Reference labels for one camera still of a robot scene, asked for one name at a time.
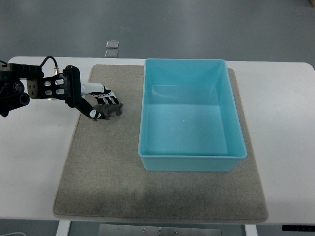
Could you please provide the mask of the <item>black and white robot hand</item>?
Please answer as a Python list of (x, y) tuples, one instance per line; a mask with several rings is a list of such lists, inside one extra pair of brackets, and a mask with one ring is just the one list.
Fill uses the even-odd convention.
[(73, 65), (68, 65), (63, 70), (63, 77), (69, 83), (66, 103), (76, 108), (83, 115), (93, 120), (98, 120), (98, 113), (94, 106), (97, 104), (119, 104), (121, 103), (114, 92), (101, 83), (81, 82), (80, 71)]

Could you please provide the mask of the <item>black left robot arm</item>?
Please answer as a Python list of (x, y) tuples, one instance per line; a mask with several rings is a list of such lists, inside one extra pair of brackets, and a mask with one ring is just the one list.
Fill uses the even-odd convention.
[[(45, 77), (43, 66), (48, 60), (54, 63), (54, 76)], [(57, 60), (46, 56), (41, 64), (18, 64), (1, 61), (0, 66), (0, 115), (7, 117), (13, 110), (27, 106), (32, 99), (71, 98), (72, 74), (67, 68), (59, 71)]]

